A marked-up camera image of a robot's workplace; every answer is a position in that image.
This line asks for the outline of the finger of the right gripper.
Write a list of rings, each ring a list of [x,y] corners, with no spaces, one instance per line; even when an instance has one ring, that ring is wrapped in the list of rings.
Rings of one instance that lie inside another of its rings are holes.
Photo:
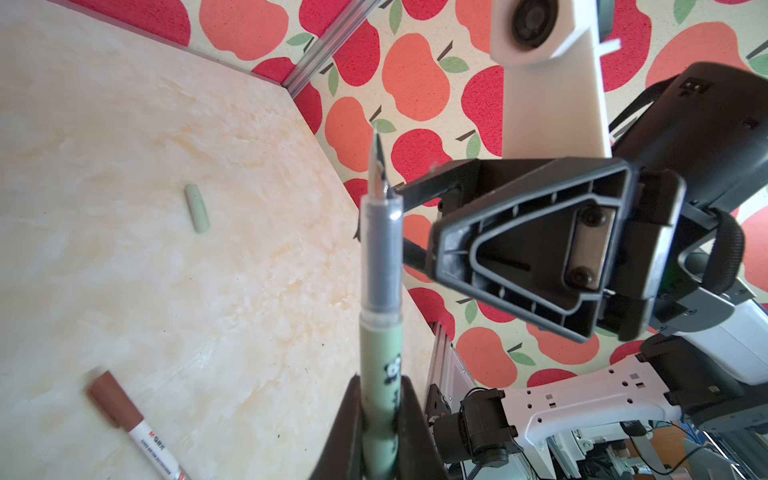
[[[394,187],[404,199],[404,211],[431,200],[445,201],[443,213],[451,214],[473,201],[517,182],[554,159],[461,160],[446,163],[414,182]],[[554,225],[555,217],[539,218],[519,228],[499,233],[493,240],[564,240],[564,227]]]

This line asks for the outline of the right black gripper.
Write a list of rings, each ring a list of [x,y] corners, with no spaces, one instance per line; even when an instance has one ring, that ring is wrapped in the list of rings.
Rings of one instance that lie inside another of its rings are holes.
[[[669,169],[636,173],[621,159],[554,159],[443,213],[431,228],[427,273],[467,297],[584,343],[593,335],[612,265],[598,325],[632,341],[650,322],[685,193],[685,180]],[[587,249],[598,255],[597,266],[572,285],[577,229],[589,209],[607,210],[602,225],[608,231]],[[564,240],[493,240],[553,214]]]

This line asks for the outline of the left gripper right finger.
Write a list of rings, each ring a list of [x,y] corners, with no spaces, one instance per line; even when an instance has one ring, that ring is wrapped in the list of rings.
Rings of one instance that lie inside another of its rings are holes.
[[[420,408],[415,389],[407,376],[403,376],[401,379],[397,436],[398,479],[448,479],[444,464]]]

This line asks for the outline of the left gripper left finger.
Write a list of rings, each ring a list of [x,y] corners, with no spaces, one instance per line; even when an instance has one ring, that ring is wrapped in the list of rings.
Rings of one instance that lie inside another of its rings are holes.
[[[360,376],[353,376],[337,411],[311,480],[360,480],[363,412]]]

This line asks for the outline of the grey-green pen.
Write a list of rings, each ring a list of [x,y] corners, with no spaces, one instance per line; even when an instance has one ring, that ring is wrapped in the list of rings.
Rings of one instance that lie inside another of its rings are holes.
[[[403,352],[403,198],[391,186],[380,136],[373,136],[361,197],[362,458],[366,479],[392,479],[398,452]]]

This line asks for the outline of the white pen black print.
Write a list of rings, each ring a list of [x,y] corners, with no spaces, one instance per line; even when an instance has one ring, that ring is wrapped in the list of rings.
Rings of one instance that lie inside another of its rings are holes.
[[[126,433],[163,479],[190,479],[188,473],[165,445],[157,431],[149,425],[145,417],[139,425]]]

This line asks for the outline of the grey-green pen cap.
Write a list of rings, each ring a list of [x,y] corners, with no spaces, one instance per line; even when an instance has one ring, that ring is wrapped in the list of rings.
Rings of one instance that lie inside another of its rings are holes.
[[[199,187],[195,184],[186,185],[184,195],[195,231],[199,234],[207,232],[210,229],[210,220]]]

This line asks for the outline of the brown pen cap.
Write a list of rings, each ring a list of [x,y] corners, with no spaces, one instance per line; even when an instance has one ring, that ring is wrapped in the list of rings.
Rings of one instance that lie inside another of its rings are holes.
[[[115,428],[130,432],[144,420],[110,371],[98,376],[86,389],[86,394]]]

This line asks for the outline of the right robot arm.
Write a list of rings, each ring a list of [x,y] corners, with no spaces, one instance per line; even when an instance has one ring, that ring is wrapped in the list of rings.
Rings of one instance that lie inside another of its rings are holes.
[[[396,187],[443,217],[407,266],[570,341],[632,341],[602,370],[518,390],[472,388],[401,411],[396,474],[442,479],[504,465],[555,435],[685,419],[724,432],[767,423],[767,313],[739,278],[733,211],[767,184],[767,82],[698,62],[633,104],[607,159],[462,160]]]

